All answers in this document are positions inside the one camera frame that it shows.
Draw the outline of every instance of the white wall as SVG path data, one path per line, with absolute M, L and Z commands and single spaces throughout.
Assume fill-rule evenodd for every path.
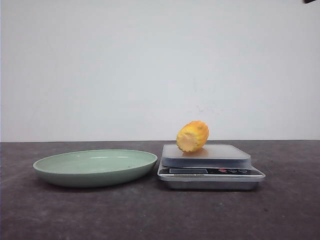
M 320 139 L 320 1 L 1 5 L 2 142 Z

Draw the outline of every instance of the plate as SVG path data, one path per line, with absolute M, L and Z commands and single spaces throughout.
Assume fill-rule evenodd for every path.
M 126 183 L 147 174 L 157 156 L 145 151 L 102 149 L 48 156 L 33 164 L 44 181 L 63 187 L 88 188 Z

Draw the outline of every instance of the kitchen scale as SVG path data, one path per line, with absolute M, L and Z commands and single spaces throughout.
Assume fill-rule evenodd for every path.
M 206 144 L 196 152 L 163 145 L 158 177 L 171 189 L 252 190 L 265 174 L 251 156 L 228 144 Z

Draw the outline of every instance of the gray countertop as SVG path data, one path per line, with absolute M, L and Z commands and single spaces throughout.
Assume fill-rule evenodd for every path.
M 233 140 L 266 174 L 253 191 L 171 190 L 157 178 L 173 141 L 1 144 L 2 240 L 320 239 L 320 141 Z M 134 149 L 158 161 L 146 176 L 99 188 L 39 179 L 41 158 L 94 149 Z

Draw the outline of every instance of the stainless steel weighing tray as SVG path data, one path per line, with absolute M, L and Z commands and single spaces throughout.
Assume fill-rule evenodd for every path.
M 251 156 L 228 144 L 206 144 L 196 152 L 182 152 L 176 144 L 163 145 L 162 165 L 179 168 L 250 168 Z

